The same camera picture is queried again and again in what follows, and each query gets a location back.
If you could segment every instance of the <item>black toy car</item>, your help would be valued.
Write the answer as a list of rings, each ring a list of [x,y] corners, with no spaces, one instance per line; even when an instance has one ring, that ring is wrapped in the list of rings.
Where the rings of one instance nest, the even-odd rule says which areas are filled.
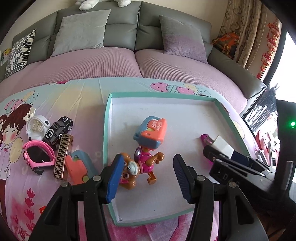
[[[43,138],[43,141],[52,147],[53,150],[59,148],[59,143],[63,134],[67,134],[73,126],[73,121],[67,117],[61,117],[57,122],[53,123]]]

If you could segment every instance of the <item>toy dog eye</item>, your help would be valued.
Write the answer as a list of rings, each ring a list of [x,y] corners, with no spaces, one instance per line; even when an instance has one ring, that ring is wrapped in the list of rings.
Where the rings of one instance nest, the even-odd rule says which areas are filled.
[[[125,172],[122,176],[123,176],[123,178],[125,178],[125,179],[129,178],[129,174],[126,173],[126,172]]]

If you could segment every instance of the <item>pink seat cushion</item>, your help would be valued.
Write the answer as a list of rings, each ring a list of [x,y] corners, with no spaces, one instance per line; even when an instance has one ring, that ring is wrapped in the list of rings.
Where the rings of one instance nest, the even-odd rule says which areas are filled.
[[[164,54],[161,50],[140,50],[136,59],[144,78],[173,80],[202,85],[220,93],[240,113],[247,99],[238,86],[209,64]]]
[[[13,74],[4,80],[9,83],[8,86],[1,84],[0,101],[11,94],[31,87],[64,80],[142,77],[133,51],[117,47],[68,52],[47,59],[37,67],[35,63],[30,64],[18,73],[22,75],[21,79]]]

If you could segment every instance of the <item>stuffed animal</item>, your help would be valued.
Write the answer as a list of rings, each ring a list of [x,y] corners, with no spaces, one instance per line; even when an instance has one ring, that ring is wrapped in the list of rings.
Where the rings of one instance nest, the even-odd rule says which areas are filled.
[[[77,0],[75,5],[80,6],[79,9],[81,11],[90,10],[93,8],[98,2],[106,2],[110,0]],[[125,7],[131,3],[131,0],[114,0],[118,2],[119,7]]]

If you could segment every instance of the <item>metal bolt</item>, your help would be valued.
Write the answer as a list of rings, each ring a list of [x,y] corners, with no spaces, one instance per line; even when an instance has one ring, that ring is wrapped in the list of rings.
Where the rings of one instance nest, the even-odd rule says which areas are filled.
[[[228,184],[231,188],[235,188],[237,186],[237,184],[235,182],[230,182]]]
[[[93,177],[93,180],[94,180],[95,182],[98,182],[98,181],[101,180],[101,176],[96,175],[96,176]]]
[[[68,182],[67,181],[62,181],[61,182],[61,186],[64,187],[64,188],[67,187],[68,186]]]
[[[197,179],[198,181],[200,181],[200,182],[203,182],[203,181],[205,180],[205,177],[202,176],[202,175],[198,175],[198,176],[196,177],[196,179]]]

